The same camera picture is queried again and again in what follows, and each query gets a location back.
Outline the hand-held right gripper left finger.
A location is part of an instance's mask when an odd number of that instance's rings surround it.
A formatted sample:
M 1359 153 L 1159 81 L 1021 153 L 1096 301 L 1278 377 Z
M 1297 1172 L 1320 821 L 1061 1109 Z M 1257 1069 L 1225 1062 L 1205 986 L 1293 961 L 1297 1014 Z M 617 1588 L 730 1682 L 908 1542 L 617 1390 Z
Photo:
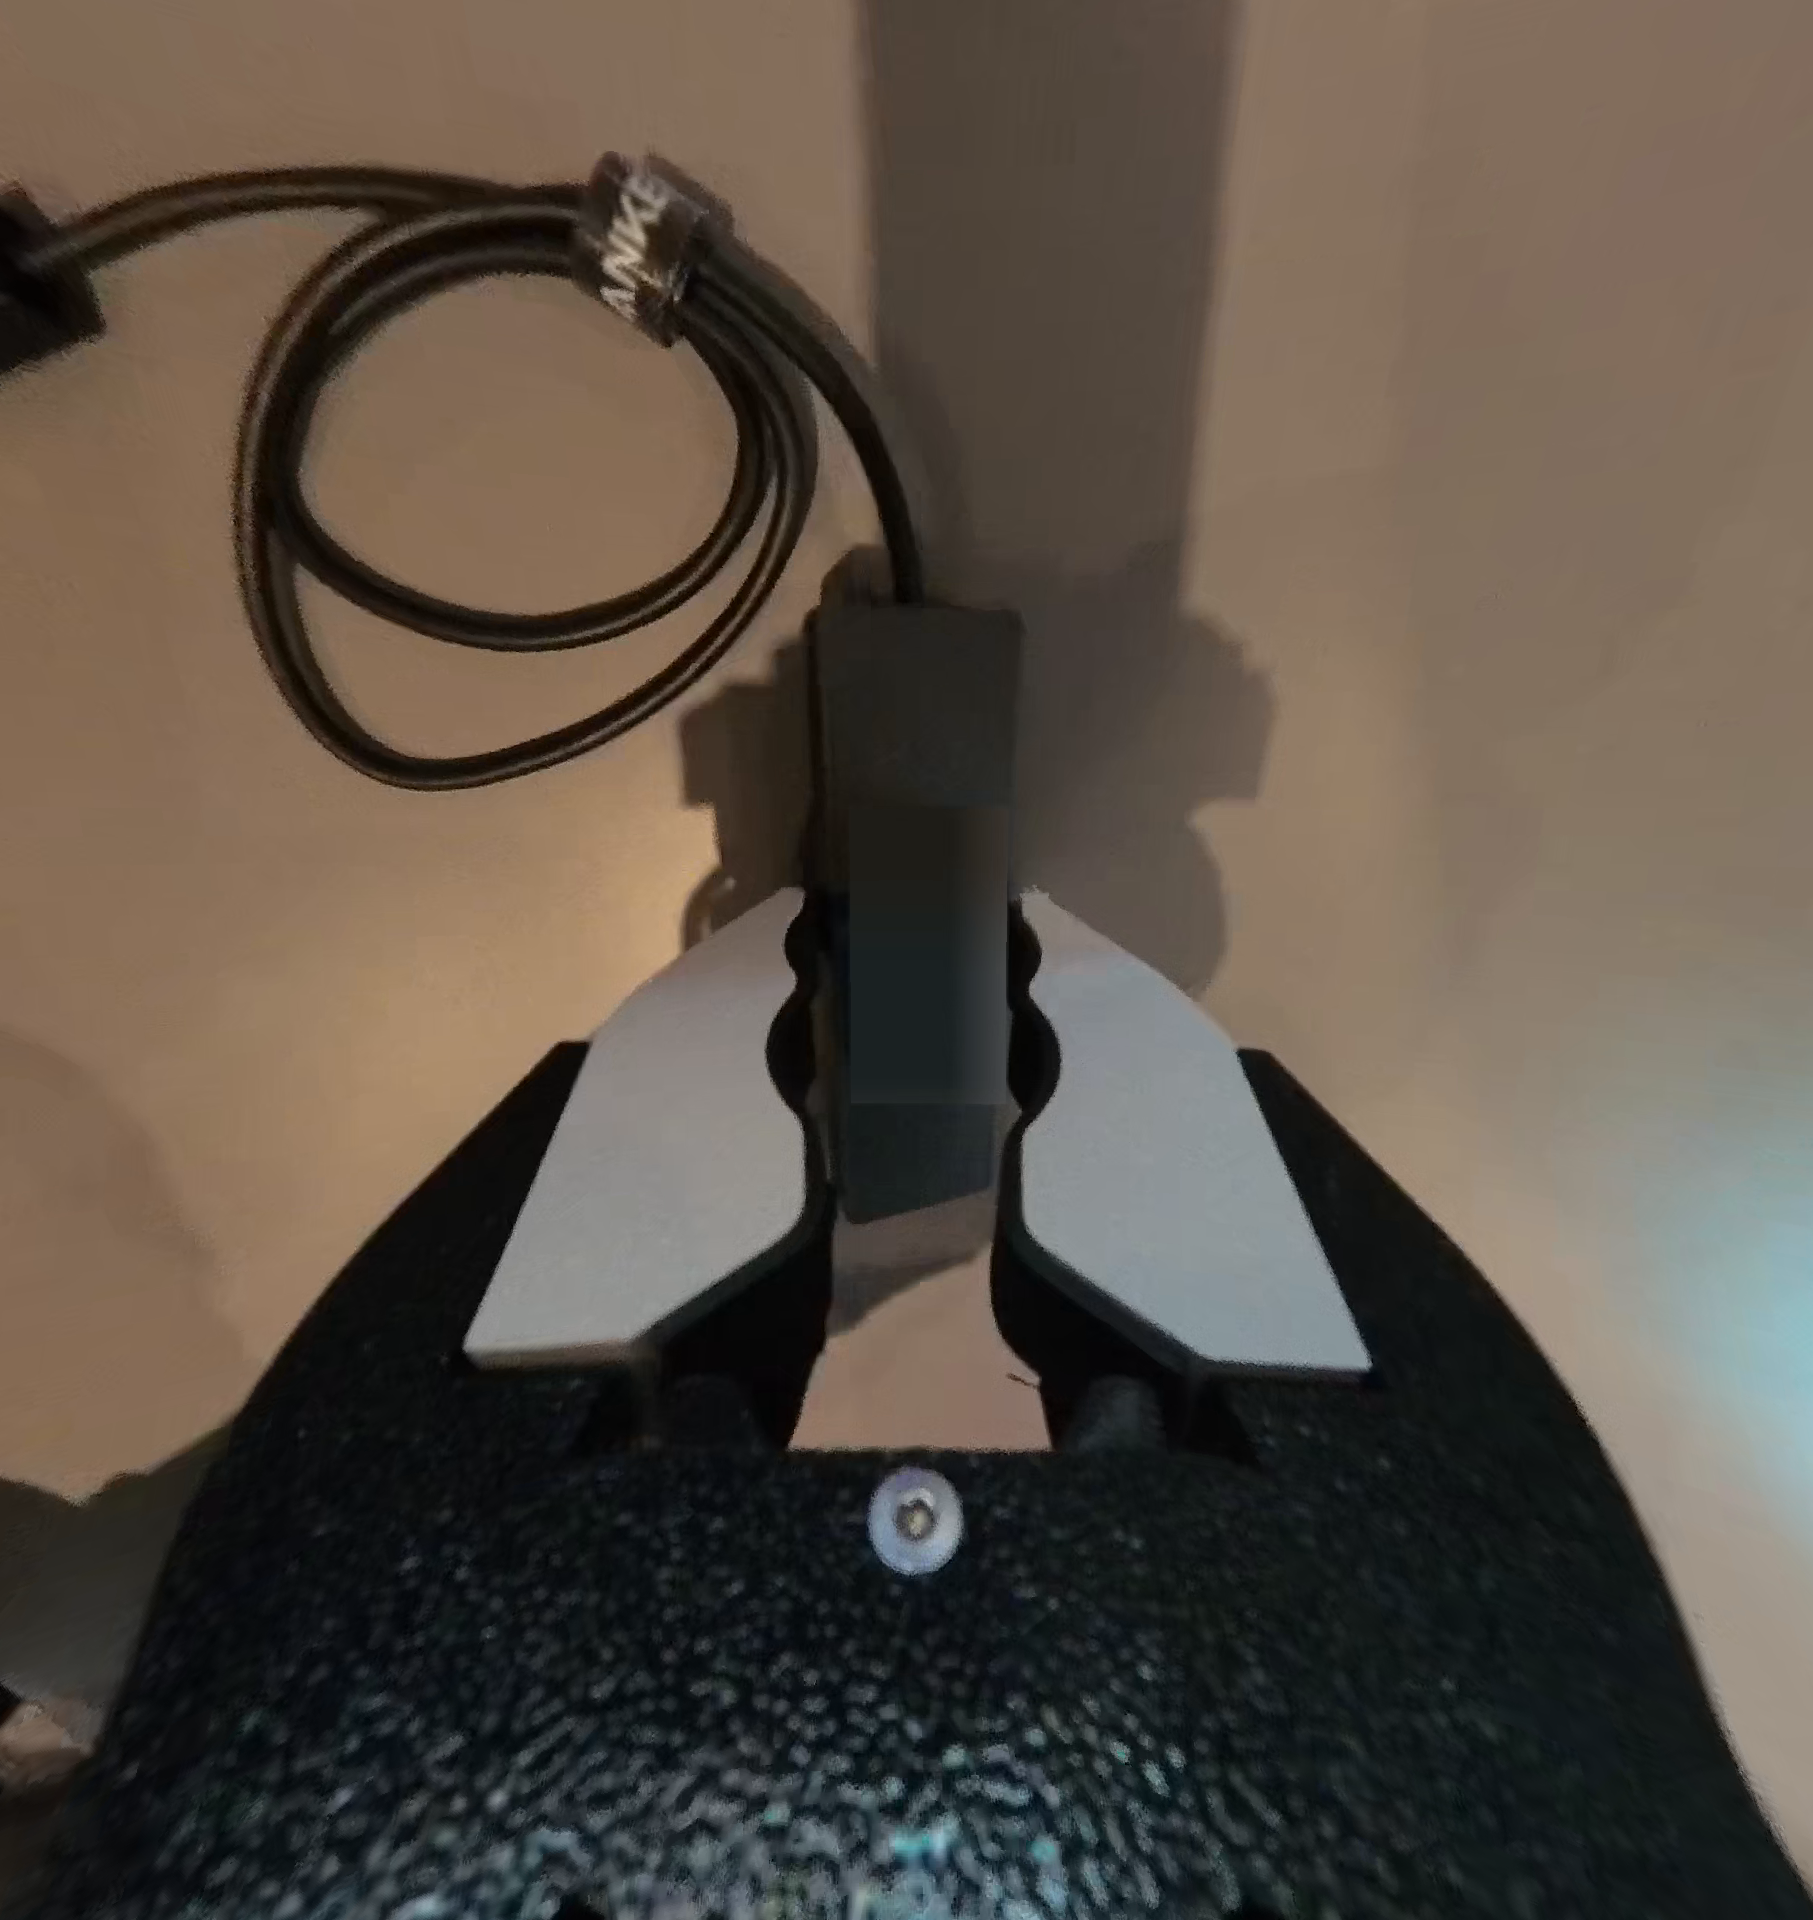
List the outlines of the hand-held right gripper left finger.
M 686 949 L 588 1033 L 461 1335 L 480 1371 L 727 1378 L 787 1445 L 825 1356 L 814 921 L 797 887 Z

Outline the dark grey usb hub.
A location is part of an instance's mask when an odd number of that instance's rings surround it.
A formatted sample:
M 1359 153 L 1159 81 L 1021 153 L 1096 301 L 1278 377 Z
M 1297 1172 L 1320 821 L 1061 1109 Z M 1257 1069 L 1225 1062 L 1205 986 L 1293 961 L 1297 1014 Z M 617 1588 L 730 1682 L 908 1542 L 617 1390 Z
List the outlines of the dark grey usb hub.
M 814 513 L 814 399 L 865 480 L 884 582 L 842 578 L 805 623 L 805 887 L 827 975 L 827 1157 L 843 1215 L 890 1222 L 993 1180 L 1008 1076 L 1012 737 L 1021 623 L 928 596 L 920 523 L 861 368 L 730 233 L 722 203 L 656 158 L 588 180 L 503 183 L 369 163 L 171 180 L 65 226 L 0 192 L 0 377 L 105 329 L 96 274 L 159 242 L 281 213 L 355 213 L 257 351 L 233 462 L 233 563 L 257 651 L 294 723 L 348 772 L 410 793 L 533 780 L 607 749 L 749 634 Z M 351 554 L 308 500 L 308 439 L 336 373 L 393 320 L 470 284 L 550 279 L 656 349 L 689 349 L 730 411 L 715 529 L 662 578 L 560 611 L 489 611 Z M 489 752 L 410 752 L 329 684 L 300 585 L 415 638 L 492 658 L 588 651 L 715 590 L 715 623 L 588 716 Z

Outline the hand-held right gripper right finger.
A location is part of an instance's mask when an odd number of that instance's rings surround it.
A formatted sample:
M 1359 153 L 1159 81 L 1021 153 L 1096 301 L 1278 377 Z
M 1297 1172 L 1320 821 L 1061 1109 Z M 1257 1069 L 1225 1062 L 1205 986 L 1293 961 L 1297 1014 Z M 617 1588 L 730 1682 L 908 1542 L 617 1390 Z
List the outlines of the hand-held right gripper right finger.
M 1050 895 L 1012 905 L 992 1314 L 1057 1453 L 1246 1453 L 1231 1390 L 1371 1356 L 1221 1023 Z

